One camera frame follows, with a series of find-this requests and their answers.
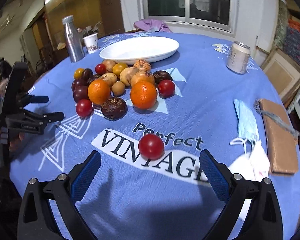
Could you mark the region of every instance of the gray cord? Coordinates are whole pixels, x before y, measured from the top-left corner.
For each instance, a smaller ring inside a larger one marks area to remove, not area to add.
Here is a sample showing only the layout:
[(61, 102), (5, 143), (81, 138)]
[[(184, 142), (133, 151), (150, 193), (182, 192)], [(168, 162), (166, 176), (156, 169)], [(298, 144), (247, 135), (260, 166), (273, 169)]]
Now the gray cord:
[(282, 121), (282, 119), (277, 116), (276, 114), (273, 114), (271, 112), (268, 111), (264, 111), (260, 109), (260, 99), (257, 99), (254, 104), (253, 107), (254, 109), (257, 111), (258, 114), (261, 115), (266, 115), (268, 116), (272, 121), (274, 121), (277, 125), (279, 125), (282, 129), (284, 129), (285, 131), (291, 133), (293, 135), (293, 137), (295, 139), (298, 139), (298, 137), (300, 136), (300, 132), (298, 132), (297, 130), (295, 130), (293, 127), (291, 127), (290, 125), (286, 124), (284, 121)]

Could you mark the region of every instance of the tablecloth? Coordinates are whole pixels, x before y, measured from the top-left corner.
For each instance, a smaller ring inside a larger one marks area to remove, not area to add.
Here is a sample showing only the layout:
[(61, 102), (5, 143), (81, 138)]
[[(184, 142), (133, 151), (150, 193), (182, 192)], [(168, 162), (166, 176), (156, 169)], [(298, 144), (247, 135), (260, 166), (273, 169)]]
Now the tablecloth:
[[(92, 150), (101, 153), (102, 163), (82, 201), (76, 206), (100, 240), (186, 240), (202, 239), (223, 209), (203, 173), (199, 154), (208, 149), (214, 158), (229, 166), (242, 146), (230, 146), (238, 136), (234, 99), (244, 101), (252, 110), (256, 98), (281, 104), (280, 98), (259, 66), (250, 58), (248, 73), (239, 75), (226, 67), (230, 41), (203, 35), (177, 33), (118, 34), (99, 40), (101, 48), (122, 39), (155, 35), (175, 39), (178, 51), (152, 63), (152, 72), (171, 73), (176, 94), (158, 96), (151, 110), (134, 108), (130, 90), (122, 98), (128, 112), (110, 121), (100, 110), (85, 120), (75, 112), (71, 83), (74, 71), (94, 69), (101, 63), (99, 52), (87, 54), (76, 63), (63, 60), (31, 89), (36, 96), (49, 96), (43, 105), (30, 105), (36, 113), (63, 111), (65, 119), (50, 124), (44, 135), (26, 135), (20, 153), (11, 163), (10, 176), (23, 195), (27, 182), (53, 180), (82, 163)], [(259, 137), (266, 150), (262, 117), (253, 110)], [(138, 155), (138, 141), (154, 133), (165, 142), (165, 155), (147, 161)], [(293, 176), (272, 176), (284, 229), (289, 239), (296, 228), (300, 211), (299, 172)], [(64, 237), (71, 239), (56, 204), (52, 210)], [(236, 237), (242, 226), (239, 219), (229, 237)]]

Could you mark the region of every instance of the orange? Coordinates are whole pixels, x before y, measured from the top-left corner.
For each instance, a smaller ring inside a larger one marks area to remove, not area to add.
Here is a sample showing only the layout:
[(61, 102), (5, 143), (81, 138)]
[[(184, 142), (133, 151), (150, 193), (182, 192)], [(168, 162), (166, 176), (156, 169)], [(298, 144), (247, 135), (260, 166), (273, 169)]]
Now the orange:
[(83, 71), (84, 71), (83, 68), (78, 68), (78, 69), (74, 72), (73, 78), (74, 78), (74, 79), (81, 78), (82, 72), (83, 72)]
[(92, 103), (102, 105), (110, 95), (110, 87), (107, 82), (102, 79), (93, 81), (88, 87), (88, 96)]
[(131, 88), (130, 99), (135, 107), (149, 109), (157, 101), (157, 95), (153, 84), (148, 81), (140, 81)]
[(118, 63), (117, 65), (115, 65), (115, 66), (113, 67), (112, 72), (113, 72), (114, 74), (116, 74), (117, 77), (119, 78), (119, 77), (120, 77), (120, 74), (121, 74), (121, 72), (122, 72), (122, 70), (124, 70), (124, 69), (127, 68), (127, 67), (128, 67), (128, 65), (125, 64), (125, 63)]

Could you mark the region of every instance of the can lid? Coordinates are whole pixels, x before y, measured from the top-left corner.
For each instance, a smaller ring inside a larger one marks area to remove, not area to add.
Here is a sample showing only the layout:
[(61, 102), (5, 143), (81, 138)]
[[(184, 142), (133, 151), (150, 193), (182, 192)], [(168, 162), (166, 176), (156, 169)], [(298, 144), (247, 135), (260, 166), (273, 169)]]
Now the can lid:
[(70, 23), (70, 22), (73, 22), (73, 15), (66, 16), (62, 19), (63, 25)]
[(250, 47), (248, 45), (243, 44), (242, 42), (238, 42), (238, 41), (234, 41), (235, 44), (238, 44), (241, 47), (244, 47), (246, 49), (250, 49)]

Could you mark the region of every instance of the white paper cup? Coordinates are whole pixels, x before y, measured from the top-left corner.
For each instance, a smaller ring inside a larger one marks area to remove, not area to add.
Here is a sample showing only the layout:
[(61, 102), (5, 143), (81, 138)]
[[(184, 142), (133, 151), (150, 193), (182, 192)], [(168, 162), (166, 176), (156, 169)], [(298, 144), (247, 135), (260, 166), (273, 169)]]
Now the white paper cup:
[(83, 37), (83, 41), (89, 54), (98, 50), (98, 33)]

